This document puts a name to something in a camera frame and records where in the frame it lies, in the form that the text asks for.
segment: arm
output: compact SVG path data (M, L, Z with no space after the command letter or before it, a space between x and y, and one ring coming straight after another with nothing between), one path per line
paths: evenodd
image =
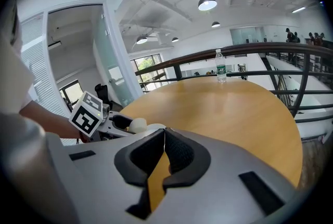
M30 118L41 125L45 131L59 135L63 139L79 139L79 130L68 118L58 116L32 101L20 111L20 115Z

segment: water bottle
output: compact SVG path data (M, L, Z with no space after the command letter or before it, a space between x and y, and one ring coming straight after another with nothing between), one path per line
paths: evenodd
M226 82L227 71L225 69L225 58L221 53L221 49L216 49L215 63L216 63L217 81L222 83Z

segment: bottle label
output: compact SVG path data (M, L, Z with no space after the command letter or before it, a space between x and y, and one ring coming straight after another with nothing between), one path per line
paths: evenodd
M225 65L217 66L216 68L217 68L216 74L218 75L226 74Z

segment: metal railing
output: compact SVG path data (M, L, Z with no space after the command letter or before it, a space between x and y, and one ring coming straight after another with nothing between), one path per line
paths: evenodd
M282 90L282 91L287 91L287 85L285 82L285 79L283 77L283 75L279 75L278 77L278 83L277 83L277 89L278 90ZM280 95L279 99L287 106L291 106L292 105L292 100L290 98L290 94L287 95Z
M287 63L292 64L293 66L303 69L303 55L302 54L296 54L296 56L293 56L290 58L288 55L284 53L268 53L270 56L274 56L280 60L283 60ZM315 72L332 72L333 71L333 63L330 62L330 65L327 64L327 59L324 59L322 57L316 57L310 58L310 70ZM324 76L316 76L319 81L324 83L326 86L328 86L330 89L333 88L333 78L330 78L329 80Z
M233 45L221 48L221 53L223 56L235 56L235 55L245 55L245 54L254 54L254 53L266 53L267 55L270 53L277 53L278 56L281 56L281 53L297 53L303 54L302 60L302 70L263 70L263 71L244 71L244 72L233 72L227 73L227 77L241 77L241 76L260 76L260 75L301 75L302 80L300 84L299 90L270 90L273 94L276 95L290 95L297 94L297 98L292 106L287 106L290 110L293 117L297 114L299 110L312 110L312 109L322 109L322 108L331 108L333 104L330 105L318 105L318 106L300 106L303 96L306 94L333 94L333 90L306 90L306 84L308 82L309 76L318 76L318 77L326 77L333 78L333 73L321 72L321 71L310 71L310 55L319 56L321 58L326 58L329 60L333 60L333 51L330 49L326 49L321 46L310 46L307 44L299 44L299 43L251 43L251 44L240 44ZM176 78L166 79L166 80L156 80L156 81L148 81L141 82L140 85L155 83L155 82L170 82L170 81L180 81L190 78L197 77L211 77L216 76L215 74L209 75L200 75L200 76L192 76L192 77L183 77L180 69L180 65L186 63L192 63L196 61L203 61L207 59L212 59L216 55L214 49L182 56L179 58L171 59L157 65L151 66L149 68L145 68L143 70L135 72L135 74L142 75L149 72L153 72L159 69L165 69L173 67L175 70ZM298 119L297 123L303 122L312 122L312 121L320 121L325 119L333 118L331 116L325 116L320 118L311 118L311 119Z

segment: wooden table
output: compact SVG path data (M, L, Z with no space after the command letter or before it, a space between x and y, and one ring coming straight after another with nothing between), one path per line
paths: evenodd
M143 95L121 113L241 146L298 185L302 144L296 123L275 95L252 82L228 78L221 84L216 77L178 81ZM168 165L164 154L148 180L152 209L164 196Z

